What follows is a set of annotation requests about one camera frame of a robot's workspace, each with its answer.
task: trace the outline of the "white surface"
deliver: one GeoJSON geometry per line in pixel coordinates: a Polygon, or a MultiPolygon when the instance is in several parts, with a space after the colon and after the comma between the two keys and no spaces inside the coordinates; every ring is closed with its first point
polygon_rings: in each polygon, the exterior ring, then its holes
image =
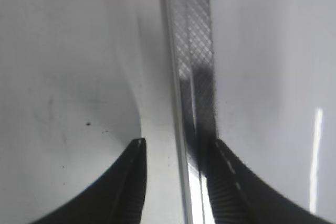
{"type": "Polygon", "coordinates": [[[141,132],[143,221],[183,223],[158,2],[0,0],[0,223],[64,204],[141,132]]]}
{"type": "Polygon", "coordinates": [[[211,0],[219,137],[336,222],[336,2],[211,0]]]}

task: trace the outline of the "black textured surface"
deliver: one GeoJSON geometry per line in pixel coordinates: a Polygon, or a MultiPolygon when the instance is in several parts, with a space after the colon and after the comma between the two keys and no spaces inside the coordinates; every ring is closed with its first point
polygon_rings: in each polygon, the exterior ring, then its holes
{"type": "Polygon", "coordinates": [[[209,142],[207,186],[216,224],[258,223],[244,201],[227,161],[214,142],[209,142]]]}
{"type": "Polygon", "coordinates": [[[276,192],[250,169],[223,143],[217,140],[210,146],[215,157],[209,158],[208,186],[211,205],[216,223],[259,223],[259,224],[328,224],[316,216],[313,216],[298,205],[276,192]],[[238,183],[240,190],[232,187],[238,183]],[[222,193],[236,200],[216,201],[216,197],[222,193]],[[240,214],[244,213],[238,222],[220,222],[219,214],[228,212],[222,204],[233,204],[233,209],[240,214]]]}
{"type": "Polygon", "coordinates": [[[146,141],[143,138],[133,140],[96,182],[33,224],[140,223],[146,169],[146,141]]]}

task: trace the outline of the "knurled metal strip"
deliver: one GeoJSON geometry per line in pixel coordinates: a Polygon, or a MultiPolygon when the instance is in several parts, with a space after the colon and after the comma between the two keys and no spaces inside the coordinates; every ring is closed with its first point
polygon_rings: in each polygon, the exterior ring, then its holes
{"type": "Polygon", "coordinates": [[[201,127],[215,134],[210,0],[169,3],[178,75],[180,80],[191,82],[191,87],[180,86],[184,117],[190,122],[197,118],[196,131],[201,127]]]}
{"type": "MultiPolygon", "coordinates": [[[[191,173],[198,170],[203,195],[201,215],[194,212],[198,211],[199,202],[191,202],[192,218],[194,223],[200,223],[203,216],[202,223],[207,224],[207,189],[201,174],[206,169],[207,143],[216,139],[210,0],[167,0],[167,8],[179,78],[186,157],[188,165],[193,167],[188,174],[194,176],[191,173]]],[[[190,189],[191,194],[199,193],[195,188],[190,189]]]]}

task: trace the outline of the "black curved object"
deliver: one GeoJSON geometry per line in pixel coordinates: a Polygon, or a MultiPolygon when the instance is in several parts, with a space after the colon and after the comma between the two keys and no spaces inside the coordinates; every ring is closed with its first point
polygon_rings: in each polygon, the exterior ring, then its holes
{"type": "Polygon", "coordinates": [[[216,224],[329,224],[264,183],[221,140],[209,142],[207,184],[216,224]]]}
{"type": "Polygon", "coordinates": [[[146,181],[146,141],[141,138],[80,195],[32,224],[138,224],[146,181]]]}

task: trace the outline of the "glossy white surface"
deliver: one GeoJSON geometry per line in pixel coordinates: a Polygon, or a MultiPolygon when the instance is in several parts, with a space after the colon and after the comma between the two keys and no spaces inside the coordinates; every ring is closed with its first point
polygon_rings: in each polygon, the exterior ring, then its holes
{"type": "Polygon", "coordinates": [[[53,211],[140,136],[142,221],[184,223],[159,3],[0,0],[0,223],[53,211]]]}
{"type": "Polygon", "coordinates": [[[336,2],[212,0],[219,137],[336,222],[336,2]]]}

